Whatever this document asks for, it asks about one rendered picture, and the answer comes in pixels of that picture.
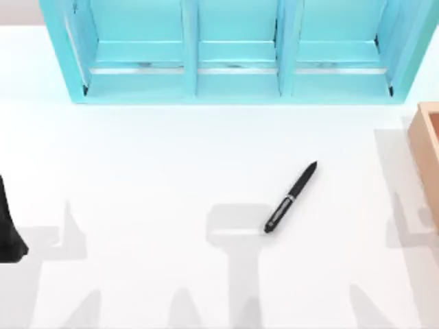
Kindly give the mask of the light blue rack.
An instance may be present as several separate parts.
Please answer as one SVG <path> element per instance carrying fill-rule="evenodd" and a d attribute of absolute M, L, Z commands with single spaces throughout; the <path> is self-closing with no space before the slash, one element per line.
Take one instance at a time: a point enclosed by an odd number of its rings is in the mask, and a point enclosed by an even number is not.
<path fill-rule="evenodd" d="M 439 0 L 38 0 L 73 103 L 394 104 Z"/>

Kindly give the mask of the salmon-coloured box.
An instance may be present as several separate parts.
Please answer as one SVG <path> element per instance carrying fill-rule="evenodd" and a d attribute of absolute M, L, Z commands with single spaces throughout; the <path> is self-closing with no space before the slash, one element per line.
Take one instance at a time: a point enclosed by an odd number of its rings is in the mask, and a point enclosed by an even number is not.
<path fill-rule="evenodd" d="M 439 101 L 422 101 L 409 125 L 410 149 L 439 234 Z"/>

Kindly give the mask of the black pen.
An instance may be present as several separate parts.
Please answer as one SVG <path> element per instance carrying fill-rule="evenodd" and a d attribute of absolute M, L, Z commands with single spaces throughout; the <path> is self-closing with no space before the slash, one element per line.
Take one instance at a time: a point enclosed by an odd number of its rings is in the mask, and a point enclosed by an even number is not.
<path fill-rule="evenodd" d="M 263 231 L 266 234 L 273 232 L 279 225 L 283 217 L 287 214 L 287 211 L 291 208 L 292 204 L 296 201 L 297 197 L 301 194 L 312 175 L 315 173 L 318 166 L 318 162 L 314 161 L 308 165 L 308 167 L 302 172 L 300 177 L 296 180 L 289 192 L 283 198 L 282 202 L 277 206 L 276 210 L 272 213 L 263 227 Z"/>

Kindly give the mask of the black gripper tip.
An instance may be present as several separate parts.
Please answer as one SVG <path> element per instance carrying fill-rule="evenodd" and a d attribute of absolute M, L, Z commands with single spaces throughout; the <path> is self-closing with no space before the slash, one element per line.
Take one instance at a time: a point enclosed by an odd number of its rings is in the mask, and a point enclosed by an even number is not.
<path fill-rule="evenodd" d="M 18 263 L 28 252 L 29 247 L 12 220 L 3 177 L 0 175 L 0 264 Z"/>

